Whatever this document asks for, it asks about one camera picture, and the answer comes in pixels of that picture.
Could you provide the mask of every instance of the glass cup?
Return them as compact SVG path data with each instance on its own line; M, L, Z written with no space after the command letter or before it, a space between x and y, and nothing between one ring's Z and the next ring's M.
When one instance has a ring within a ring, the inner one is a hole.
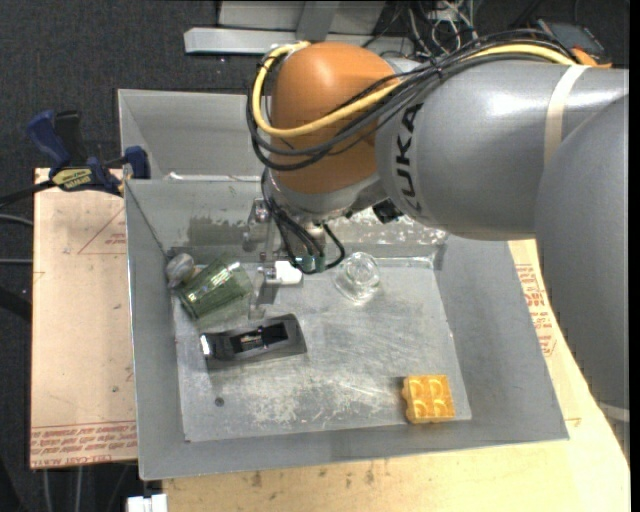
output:
M380 287L380 269L373 256L356 252L338 265L334 284L345 297L364 304Z

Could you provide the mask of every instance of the black cable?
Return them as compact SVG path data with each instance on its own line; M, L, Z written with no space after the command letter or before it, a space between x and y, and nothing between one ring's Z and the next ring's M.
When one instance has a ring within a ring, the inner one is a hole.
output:
M0 213L0 221L15 222L17 224L24 224L25 226L33 227L32 221L30 221L29 219L25 219L23 217L18 217L16 215Z
M307 249L307 253L310 256L313 256L314 248L318 252L319 256L323 256L324 253L322 251L322 248L318 244L318 241L315 238L313 238L302 226L294 222L293 219L291 219L291 217L289 217L289 215L280 206L278 206L278 204L273 200L273 198L267 197L267 194L264 188L264 184L266 181L266 173L267 173L267 169L265 168L265 170L262 173L262 178L260 179L260 186L262 188L262 197L267 205L267 209L272 214L274 221L276 222L276 226L278 227L280 234L283 236L283 238L285 238L285 242L288 242L288 238L286 238L284 234L284 231L283 231L284 228L282 226L283 223L286 224L287 227L289 227L289 230L292 231L298 237L298 239L304 244L304 246Z
M366 133L363 133L356 140L354 140L352 143L350 143L349 145L345 146L344 148L341 148L338 151L333 151L333 152L329 153L329 156L336 156L336 155L340 155L342 153L346 153L352 147L354 147L356 144L360 144L360 142L362 142L364 139L366 139L367 137L370 137L371 135L373 135L380 128L382 128L385 124L387 124L389 121L391 121L395 117L396 114L398 114L403 108L405 108L406 105L408 103L410 103L415 98L415 96L417 96L421 92L422 91L416 92L416 94L414 96L411 96L405 102L400 104L393 112L391 112L389 115L387 115L381 122L377 123L373 128L371 128L371 130L369 130Z
M400 16L400 14L402 13L402 9L403 9L403 2L395 2L395 8L394 8L394 12L393 12L393 16L391 16L391 20L389 21L389 23L387 23L387 25L385 26L385 28L378 34L376 34L375 36L373 36L371 39L368 39L363 45L362 48L366 48L367 46L369 46L371 43L373 43L374 41L377 41L378 39L380 39L384 34L386 34L389 29L393 26L393 24L397 21L398 17Z
M36 192L40 192L42 190L46 190L51 187L55 187L55 184L51 181L45 181L44 183L31 185L30 187L25 188L23 190L18 190L17 192L13 192L11 194L7 194L6 196L2 196L0 197L0 208L4 208L5 206L11 203L20 201L21 199L26 199L28 197L31 197Z
M521 41L531 44L540 43L540 39L537 39L540 37L546 40L548 43L552 43L552 49L562 53L563 55L566 55L571 59L573 58L568 50L560 43L560 41L558 41L558 39L556 39L553 35L536 28L516 28L497 32L494 34L487 34L484 36L480 36L474 41L471 41L471 43L486 43L492 41L510 42L514 39L520 39Z
M410 75L412 73L420 73L423 72L426 69L427 72L432 72L432 70L430 68L419 68L416 69L414 71L411 72L407 72L407 73L399 73L397 75L392 75L390 77L385 77L381 80L379 80L378 82L384 82L384 81L388 81L389 78L394 78L396 76L405 76L405 75ZM399 96L399 91L402 91L403 89L407 88L409 85L411 85L411 81L405 81L402 84L400 84L394 91L392 91L390 97L393 97L392 95L396 96L396 101L397 98ZM247 121L249 124L249 130L251 132L252 138L255 139L254 142L256 142L259 146L264 147L265 149L271 151L272 153L276 153L276 154L283 154L283 155L288 155L288 156L298 156L301 154L313 154L314 151L318 151L318 152L324 152L322 156L326 155L326 150L331 149L332 147L334 147L336 144L350 138L352 135L355 135L363 126L366 126L369 124L369 120L373 120L374 118L379 117L379 115L375 115L377 110L382 108L382 105L384 104L384 102L379 102L377 105L374 105L372 107L372 109L370 109L367 113L365 113L363 116L358 117L356 120L354 120L354 122L350 123L349 125L347 125L347 127L343 128L342 130L340 130L338 132L338 134L334 137L332 137L330 140L325 141L319 145L316 146L312 146L312 147L308 147L302 150L293 150L293 151L289 151L289 150L284 150L282 148L277 148L271 144L269 144L266 140L264 140L260 134L257 131L257 126L255 124L255 121L253 119L253 114L252 114L252 110L249 108L247 111ZM314 162L317 161L317 157L320 156L318 154L315 155L314 158L310 159L313 160ZM265 165L270 166L270 163L273 163L269 160L265 160L266 157L264 157L264 155L262 155L262 158L260 158L261 161L263 163L265 163ZM277 164L274 164L272 166L273 169L275 170L297 170L297 169L301 169L303 167L306 167L307 165L310 165L310 163L306 163L306 162L298 162L296 164L292 164L292 165L278 165L276 167Z
M302 169L304 167L308 167L308 166L320 161L322 158L324 158L329 153L329 150L325 150L323 152L319 152L319 153L315 154L311 158L303 160L302 162L297 162L295 164L277 164L274 161L269 160L266 156L264 156L262 154L262 151L260 150L260 147L258 146L258 139L256 137L251 137L251 145L253 146L253 151L255 152L256 156L258 157L258 160L260 160L267 167L270 167L271 169L275 169L276 171L296 171L298 169Z
M327 265L327 269L333 268L338 266L342 260L344 260L344 257L346 256L347 252L344 249L344 245L342 245L340 243L340 241L338 240L338 238L333 234L333 231L331 231L331 229L329 228L329 226L324 223L322 224L322 227L324 228L325 233L327 233L327 235L329 235L329 237L331 238L331 240L333 240L333 243L336 244L336 247L338 248L338 250L340 251L340 256L333 262L329 263Z
M416 68L415 70L412 70L412 71L408 71L408 72L404 72L404 73L397 73L397 74L394 74L394 75L389 75L387 77L381 78L381 79L377 80L371 86L369 86L366 89L364 89L363 91L361 91L358 94L352 96L343 105L347 106L347 105L353 103L354 101L357 101L361 97L366 96L366 94L368 94L369 92L372 92L373 90L378 88L380 85L383 85L384 83L388 82L391 79L417 74L417 73L420 73L420 72L424 71L425 69L428 69L428 68L418 67L418 68ZM408 84L408 82L405 83L405 84L401 84L399 86L398 90L402 90L402 87L406 87L407 84ZM258 132L257 125L256 125L254 117L253 117L253 109L250 106L250 101L247 102L246 116L247 116L247 122L248 122L248 125L249 125L249 131L251 132L252 138L256 139L257 144L259 146L263 147L264 149L270 151L271 153L280 154L280 155L287 155L287 156L317 155L317 153L319 153L319 152L323 152L324 150L331 149L334 145L342 142L343 140L348 139L349 137L351 137L352 135L354 135L357 132L357 130L348 130L347 131L347 130L343 129L336 136L334 136L332 139L330 139L329 141L323 142L323 143L318 144L316 146L310 146L310 147L307 147L307 148L304 148L304 149L298 149L298 150L286 150L286 149L282 149L282 148L278 148L276 146L273 146L272 144L270 144L269 142L267 142L265 139L263 139L260 136L260 134ZM310 165L310 163L305 164L304 162L298 162L297 164L294 164L294 165L299 166L297 168L302 168L302 167L306 167L307 165Z
M368 94L374 92L376 89L378 89L379 87L382 87L384 84L386 84L387 82L389 82L389 81L391 81L393 79L416 75L416 74L421 73L421 72L423 72L423 71L425 71L427 69L428 69L427 67L419 65L419 66L415 67L414 69L412 69L410 71L404 71L402 73L395 73L393 75L388 75L388 76L385 76L383 78L380 78L380 79L376 80L373 84L369 85L368 87L366 87L365 89L360 91L359 93L354 94L353 96L351 96L351 98L346 100L344 103L338 105L336 108L334 108L333 110L329 111L329 114L331 114L331 113L333 113L333 112L335 112L337 110L340 110L343 107L347 107L347 106L351 105L352 103L355 103L359 99L364 98Z
M546 39L549 39L549 41L539 41L539 40L521 39L521 38L514 39L514 36L524 36L524 35L543 36ZM572 56L569 53L569 51L566 48L564 48L561 44L559 44L557 42L557 40L555 40L552 36L550 36L546 32L543 32L541 30L535 30L535 29L510 30L510 31L500 32L500 33L497 33L497 34L484 36L484 37L479 38L477 40L469 41L462 48L460 48L460 50L459 50L460 53L456 52L456 54L450 55L450 58L460 58L460 57L465 57L466 58L466 57L472 56L472 54L461 55L461 53L463 51L467 51L472 46L477 46L476 51L473 52L473 53L477 53L479 51L482 51L482 50L485 50L485 49L488 49L488 48L492 48L492 47L500 45L500 44L517 44L517 43L522 43L522 42L529 43L529 44L535 44L536 46L543 46L543 47L546 47L546 48L549 48L549 49L552 49L552 50L556 50L558 52L561 52L565 56L567 56L569 58L572 58ZM379 79L376 82L374 82L374 84L370 85L369 87L367 87L366 89L364 89L360 93L354 95L350 100L347 100L341 106L336 107L336 109L334 109L334 110L337 110L337 109L341 108L342 106L349 105L350 103L353 103L357 99L360 99L361 97L366 96L369 92L372 92L373 90L375 90L376 88L380 87L381 85L383 85L384 83L388 82L389 80L391 80L393 78L401 78L401 77L405 77L405 76L409 76L409 75L414 75L414 74L419 73L419 72L424 71L424 70L428 71L428 69L429 68L418 67L418 68L413 69L413 70L408 71L408 72L397 73L397 74L389 75L387 77Z

